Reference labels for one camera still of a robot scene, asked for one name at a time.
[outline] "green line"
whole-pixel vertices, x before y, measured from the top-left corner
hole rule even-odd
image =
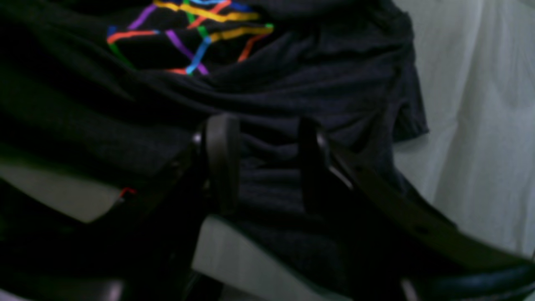
[[[123,63],[127,64],[128,67],[134,69],[134,64],[132,64],[122,53],[119,51],[119,48],[115,44],[109,44],[111,51],[121,60]]]
[[[189,5],[189,0],[184,0],[184,4]],[[195,16],[192,13],[186,12],[186,15],[188,16],[188,20],[190,24],[195,22]]]
[[[204,28],[204,26],[199,26],[197,27],[197,29],[199,30],[199,34],[201,35],[203,39],[208,36],[208,32],[206,28]]]

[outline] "multicolored geometric print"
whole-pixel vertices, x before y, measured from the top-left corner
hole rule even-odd
[[[161,10],[174,12],[172,20],[169,20],[168,12]],[[190,76],[195,73],[206,75],[209,74],[209,70],[203,64],[203,58],[207,51],[214,48],[214,46],[218,46],[218,43],[232,40],[230,42],[234,44],[231,47],[224,46],[219,50],[231,49],[230,55],[227,56],[234,57],[235,63],[244,61],[251,55],[255,43],[271,34],[274,30],[272,24],[260,23],[260,19],[261,15],[254,12],[252,8],[230,0],[183,0],[173,2],[154,0],[124,30],[119,30],[117,26],[110,26],[107,41],[113,53],[124,63],[135,68],[137,67],[136,62],[132,58],[137,57],[138,64],[141,62],[144,65],[144,67],[140,68],[144,69],[148,64],[147,60],[150,60],[150,58],[139,58],[139,55],[133,51],[138,50],[139,52],[144,49],[144,53],[147,53],[147,47],[152,47],[154,51],[151,54],[154,54],[154,56],[161,55],[163,51],[161,43],[163,40],[158,39],[158,43],[155,43],[154,40],[147,40],[147,38],[149,36],[165,37],[164,43],[173,45],[177,50],[176,55],[182,56],[182,58],[180,58],[180,63],[170,63],[170,65],[174,64],[175,66],[165,66],[161,69]],[[196,34],[200,36],[200,40],[198,36],[197,38],[192,38],[191,31],[196,31]],[[240,53],[234,51],[234,49],[238,49],[235,43],[240,43]]]

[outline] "colorful line graphic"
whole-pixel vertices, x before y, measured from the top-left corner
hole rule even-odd
[[[191,51],[189,51],[189,49],[186,48],[186,46],[184,46],[184,44],[182,44],[182,42],[180,41],[180,39],[178,38],[177,34],[174,33],[174,31],[166,31],[165,34],[167,35],[167,37],[169,37],[169,40],[171,40],[171,43],[173,43],[173,45],[181,52],[183,53],[187,58],[189,58],[191,61],[193,61],[194,59],[194,55],[192,54]],[[208,74],[208,70],[206,69],[206,67],[199,62],[198,64],[198,70],[202,73],[202,74]]]
[[[213,7],[212,10],[210,10],[211,13],[219,13],[222,9],[224,9],[225,7],[229,6],[231,3],[230,0],[226,0],[226,1],[223,1],[219,4],[217,4],[216,6]],[[204,22],[206,20],[206,17],[198,17],[197,20],[195,20],[195,22],[191,23],[188,28],[195,28],[197,26],[199,26],[202,22]]]
[[[153,11],[155,11],[157,8],[158,7],[155,6],[154,4],[149,5],[146,9],[144,9],[141,12],[141,14],[136,19],[136,21],[132,22],[132,24],[130,24],[130,26],[128,26],[128,29],[131,30],[131,31],[134,31],[134,30],[138,29],[145,22],[145,20],[150,16],[150,14]]]
[[[176,5],[170,2],[162,2],[160,0],[154,0],[154,4],[158,7],[165,7],[173,11],[183,10],[185,12],[190,12],[194,15],[200,17],[206,17],[217,22],[226,22],[226,21],[251,21],[257,20],[260,18],[260,15],[256,12],[231,12],[226,16],[220,16],[218,14],[212,13],[210,11],[199,9],[187,4]]]
[[[257,41],[265,38],[267,35],[273,32],[272,24],[265,24],[263,27],[239,27],[234,29],[229,29],[222,32],[212,32],[208,33],[207,29],[202,26],[203,22],[207,19],[214,20],[216,22],[226,22],[226,21],[251,21],[258,20],[260,15],[254,12],[250,7],[233,3],[231,0],[171,0],[173,2],[163,2],[162,0],[153,0],[153,3],[147,6],[128,27],[128,32],[117,32],[116,26],[110,26],[107,34],[107,42],[111,51],[125,64],[130,67],[134,67],[132,62],[126,58],[121,51],[119,50],[116,42],[121,39],[132,38],[136,36],[144,35],[155,35],[160,34],[159,31],[138,31],[137,29],[141,27],[150,15],[159,8],[170,9],[175,12],[183,11],[187,18],[189,25],[187,29],[196,28],[199,35],[202,38],[202,42],[199,44],[195,54],[193,54],[180,40],[177,32],[173,29],[168,29],[165,31],[165,35],[168,40],[173,44],[173,46],[180,51],[184,56],[190,59],[190,64],[186,68],[175,68],[167,69],[169,72],[173,72],[181,75],[192,75],[195,70],[198,70],[200,74],[206,75],[209,74],[208,69],[202,63],[202,59],[209,49],[210,44],[216,43],[222,40],[231,40],[243,35],[252,35],[249,40],[247,40],[246,45],[244,46],[238,62],[242,62],[250,56],[254,45]],[[214,5],[210,10],[202,9],[199,7],[191,6],[190,3],[195,3],[198,5]],[[219,15],[220,11],[226,7],[230,7],[234,12],[230,12],[227,15]]]

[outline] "yellow line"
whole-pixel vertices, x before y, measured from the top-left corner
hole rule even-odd
[[[273,28],[269,27],[240,27],[225,32],[212,33],[210,39],[214,43],[219,40],[230,40],[244,34],[270,34],[272,32]]]
[[[220,16],[218,14],[215,14],[215,13],[203,10],[203,9],[198,9],[188,4],[177,5],[177,4],[170,3],[170,2],[162,2],[161,0],[154,0],[154,4],[157,7],[166,7],[173,11],[183,10],[185,12],[189,12],[197,16],[205,17],[207,19],[212,19],[218,22],[249,21],[249,20],[257,20],[260,18],[260,15],[256,12],[231,12],[226,16]]]

